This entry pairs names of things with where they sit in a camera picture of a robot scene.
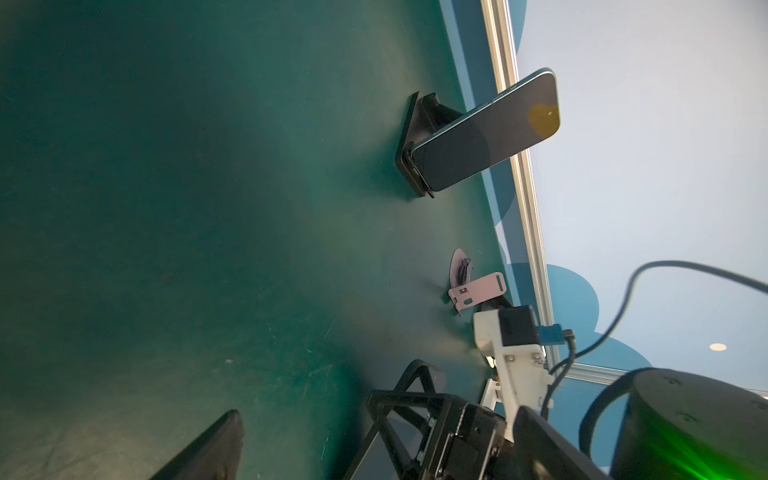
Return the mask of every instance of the pink metal bracket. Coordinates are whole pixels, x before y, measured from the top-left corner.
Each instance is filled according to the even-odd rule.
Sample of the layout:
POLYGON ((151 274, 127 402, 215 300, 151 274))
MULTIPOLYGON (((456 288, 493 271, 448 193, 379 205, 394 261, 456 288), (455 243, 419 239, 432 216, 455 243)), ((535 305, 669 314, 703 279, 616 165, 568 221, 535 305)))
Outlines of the pink metal bracket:
POLYGON ((461 314, 463 309, 475 306, 491 298, 504 295, 507 291, 507 283, 499 272, 491 273, 472 282, 451 288, 448 295, 453 300, 456 311, 461 314))

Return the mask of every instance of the wall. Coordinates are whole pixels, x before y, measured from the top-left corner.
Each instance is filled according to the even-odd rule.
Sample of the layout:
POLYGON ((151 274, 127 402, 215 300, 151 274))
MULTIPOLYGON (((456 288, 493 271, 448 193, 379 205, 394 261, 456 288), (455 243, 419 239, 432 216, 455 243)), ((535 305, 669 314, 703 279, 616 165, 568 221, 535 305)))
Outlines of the wall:
MULTIPOLYGON (((597 332, 647 261, 768 280, 765 25, 760 1, 528 3, 521 75, 555 71, 562 118, 531 153, 547 260, 592 285, 597 332)), ((614 338, 654 366, 766 390, 765 312, 768 297, 725 280, 650 271, 614 338)))

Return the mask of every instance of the green mat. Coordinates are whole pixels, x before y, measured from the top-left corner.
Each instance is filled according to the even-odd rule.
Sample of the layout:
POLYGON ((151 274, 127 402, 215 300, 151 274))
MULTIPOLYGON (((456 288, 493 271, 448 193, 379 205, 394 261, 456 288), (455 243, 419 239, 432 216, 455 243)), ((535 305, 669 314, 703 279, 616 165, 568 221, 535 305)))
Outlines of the green mat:
POLYGON ((480 177, 415 199, 408 96, 461 105, 438 2, 39 2, 0 33, 0 478, 148 478, 227 409, 240 478, 335 478, 414 358, 477 399, 451 254, 480 177))

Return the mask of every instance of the phone screen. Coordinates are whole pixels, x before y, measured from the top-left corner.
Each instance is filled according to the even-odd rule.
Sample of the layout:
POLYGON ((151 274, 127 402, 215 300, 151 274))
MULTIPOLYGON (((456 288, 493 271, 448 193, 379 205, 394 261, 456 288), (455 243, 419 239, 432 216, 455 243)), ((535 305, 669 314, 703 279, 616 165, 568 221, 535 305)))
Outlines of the phone screen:
POLYGON ((411 157, 429 188, 438 191, 536 145, 559 127, 554 73, 543 68, 435 132, 411 157))

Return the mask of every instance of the cable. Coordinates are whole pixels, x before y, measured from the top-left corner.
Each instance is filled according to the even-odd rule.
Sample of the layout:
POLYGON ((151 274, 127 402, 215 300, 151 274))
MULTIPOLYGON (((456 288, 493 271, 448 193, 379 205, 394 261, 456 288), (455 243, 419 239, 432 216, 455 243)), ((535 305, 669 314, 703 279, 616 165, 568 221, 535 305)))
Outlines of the cable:
MULTIPOLYGON (((627 283, 627 291, 624 292, 624 301, 621 302, 621 307, 619 307, 619 311, 618 313, 616 313, 616 317, 614 318, 614 321, 611 322, 611 325, 608 327, 607 330, 605 330, 605 333, 603 333, 603 335, 595 343, 591 344, 587 348, 577 353, 576 358, 587 355, 588 353, 592 352, 593 350, 598 348, 600 345, 602 345, 605 342, 605 340, 608 339, 608 337, 613 333, 614 329, 616 328, 616 325, 618 325, 619 320, 621 320, 621 317, 624 316, 624 312, 626 311, 627 306, 629 305, 629 300, 632 297, 632 290, 634 289, 634 284, 637 281, 637 278, 645 270, 650 270, 652 268, 657 268, 660 266, 675 266, 678 268, 687 268, 689 270, 696 270, 699 272, 709 273, 710 275, 718 276, 726 280, 731 280, 733 282, 740 283, 741 285, 754 288, 759 292, 768 294, 768 285, 766 285, 765 283, 749 278, 748 276, 739 275, 738 273, 733 273, 733 272, 729 272, 728 270, 717 268, 715 266, 704 265, 703 263, 687 262, 685 260, 658 260, 656 262, 645 263, 644 265, 640 266, 637 270, 635 270, 634 273, 632 273, 632 276, 630 276, 629 282, 627 283)), ((560 367, 562 367, 563 365, 569 362, 572 362, 570 358, 565 359, 562 362, 558 363, 557 365, 552 367, 552 369, 549 370, 550 374, 557 372, 560 367)))
POLYGON ((627 372, 619 377, 615 382, 600 392, 600 395, 589 406, 589 410, 584 414, 581 425, 578 428, 578 448, 589 458, 592 458, 592 435, 594 427, 598 424, 598 419, 603 411, 613 401, 625 393, 629 393, 632 388, 634 377, 640 372, 653 370, 653 368, 637 369, 627 372))
POLYGON ((541 413, 539 415, 541 415, 544 420, 549 420, 549 400, 552 398, 556 388, 565 378, 565 374, 568 373, 568 370, 571 369, 571 366, 573 366, 576 361, 576 335, 574 335, 573 330, 564 330, 563 334, 565 335, 565 341, 568 343, 568 358, 564 360, 566 365, 563 368, 563 371, 560 372, 554 379, 554 382, 547 387, 547 395, 544 396, 544 400, 541 402, 541 413))

